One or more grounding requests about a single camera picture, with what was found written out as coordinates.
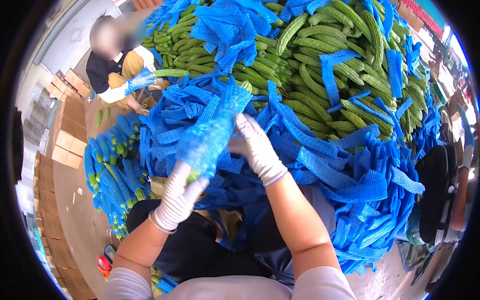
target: sneaker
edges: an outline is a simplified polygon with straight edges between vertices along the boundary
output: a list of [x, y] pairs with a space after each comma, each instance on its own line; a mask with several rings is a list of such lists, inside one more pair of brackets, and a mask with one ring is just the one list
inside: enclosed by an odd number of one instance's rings
[[162, 78], [155, 78], [155, 83], [149, 85], [147, 89], [149, 91], [155, 91], [155, 90], [165, 90], [167, 87], [170, 86], [170, 81], [168, 80], [163, 80]]
[[148, 117], [148, 114], [150, 113], [150, 111], [146, 109], [146, 107], [147, 105], [143, 104], [142, 106], [140, 106], [140, 109], [136, 110], [135, 112], [141, 116]]

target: silver bangle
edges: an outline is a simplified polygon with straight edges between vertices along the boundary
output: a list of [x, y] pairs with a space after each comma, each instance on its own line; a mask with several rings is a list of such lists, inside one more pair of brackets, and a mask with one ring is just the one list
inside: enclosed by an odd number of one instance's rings
[[153, 210], [152, 210], [150, 213], [148, 213], [148, 219], [150, 220], [150, 222], [152, 222], [152, 224], [153, 224], [153, 226], [154, 226], [155, 228], [157, 228], [158, 230], [160, 230], [161, 232], [164, 232], [164, 233], [166, 233], [166, 234], [174, 234], [175, 232], [177, 232], [177, 229], [176, 229], [176, 228], [175, 228], [175, 230], [172, 230], [172, 231], [166, 230], [166, 229], [164, 229], [164, 228], [161, 228], [160, 225], [158, 225], [158, 224], [152, 219], [152, 212], [153, 212]]

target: white shirt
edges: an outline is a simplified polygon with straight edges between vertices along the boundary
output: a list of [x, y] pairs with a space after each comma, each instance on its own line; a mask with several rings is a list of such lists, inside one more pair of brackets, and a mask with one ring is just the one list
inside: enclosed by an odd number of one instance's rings
[[[104, 298], [153, 300], [149, 283], [126, 268], [115, 268], [105, 287]], [[187, 280], [161, 300], [356, 300], [345, 275], [338, 269], [321, 266], [308, 270], [295, 282], [293, 291], [265, 277], [223, 276]]]

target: white glove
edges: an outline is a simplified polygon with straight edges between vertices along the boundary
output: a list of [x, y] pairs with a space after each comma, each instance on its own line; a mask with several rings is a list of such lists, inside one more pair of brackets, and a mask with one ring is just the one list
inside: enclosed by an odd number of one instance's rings
[[229, 151], [245, 156], [264, 186], [280, 179], [287, 172], [287, 167], [278, 158], [260, 125], [246, 114], [236, 115], [235, 123], [242, 137], [230, 138]]
[[473, 145], [465, 144], [462, 155], [462, 166], [470, 169], [473, 159]]
[[145, 48], [144, 46], [138, 46], [137, 48], [133, 49], [138, 55], [140, 55], [140, 57], [142, 57], [142, 59], [144, 59], [144, 68], [147, 68], [150, 72], [154, 72], [156, 69], [155, 69], [155, 66], [154, 66], [154, 58], [153, 58], [153, 54], [148, 51], [147, 48]]
[[155, 222], [163, 229], [173, 231], [193, 211], [198, 197], [208, 186], [209, 180], [200, 177], [187, 185], [192, 168], [183, 161], [177, 161], [163, 190], [162, 202], [152, 213]]

